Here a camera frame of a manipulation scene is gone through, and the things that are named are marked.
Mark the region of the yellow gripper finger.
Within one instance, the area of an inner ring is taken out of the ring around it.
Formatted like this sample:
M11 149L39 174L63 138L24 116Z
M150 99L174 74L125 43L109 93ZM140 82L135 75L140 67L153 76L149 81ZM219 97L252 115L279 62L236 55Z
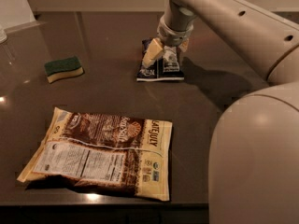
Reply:
M189 40L183 41L179 46L178 49L180 52L186 52L189 46Z
M164 55L164 44L159 38L153 38L146 50L146 53L142 59L142 65L145 68L152 66L157 60Z

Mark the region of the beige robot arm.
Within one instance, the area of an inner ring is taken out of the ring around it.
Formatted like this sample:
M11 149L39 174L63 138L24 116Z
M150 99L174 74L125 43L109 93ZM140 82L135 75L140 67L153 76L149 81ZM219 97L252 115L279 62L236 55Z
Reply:
M210 144L210 224L299 224L299 26L245 0L169 0L143 64L201 18L268 88L235 101Z

